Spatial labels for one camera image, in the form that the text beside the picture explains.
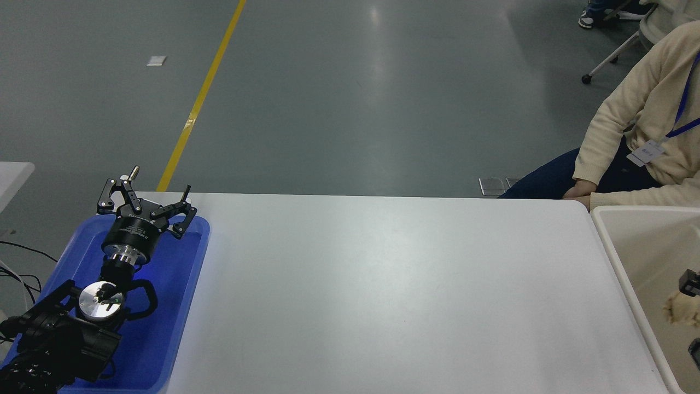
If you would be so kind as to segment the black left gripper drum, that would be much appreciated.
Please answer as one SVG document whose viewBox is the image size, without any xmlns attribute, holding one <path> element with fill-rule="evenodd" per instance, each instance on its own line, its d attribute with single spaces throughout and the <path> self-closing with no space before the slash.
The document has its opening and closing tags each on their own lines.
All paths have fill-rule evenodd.
<svg viewBox="0 0 700 394">
<path fill-rule="evenodd" d="M 164 229 L 139 217 L 118 217 L 103 240 L 107 259 L 151 260 Z"/>
</svg>

